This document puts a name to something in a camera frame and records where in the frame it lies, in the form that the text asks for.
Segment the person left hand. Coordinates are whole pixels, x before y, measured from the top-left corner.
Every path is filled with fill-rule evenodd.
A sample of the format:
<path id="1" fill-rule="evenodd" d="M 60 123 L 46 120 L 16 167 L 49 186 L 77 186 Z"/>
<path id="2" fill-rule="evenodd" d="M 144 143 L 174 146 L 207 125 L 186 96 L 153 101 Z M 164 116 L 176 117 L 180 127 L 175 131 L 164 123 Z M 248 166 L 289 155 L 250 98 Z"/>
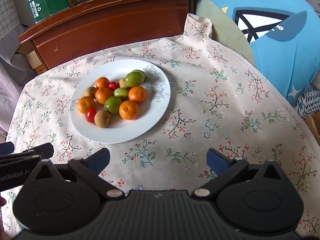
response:
<path id="1" fill-rule="evenodd" d="M 3 207 L 7 204 L 7 201 L 2 197 L 0 196 L 0 207 Z M 3 235 L 3 222 L 2 222 L 2 217 L 0 217 L 0 230 L 1 230 L 1 235 Z"/>

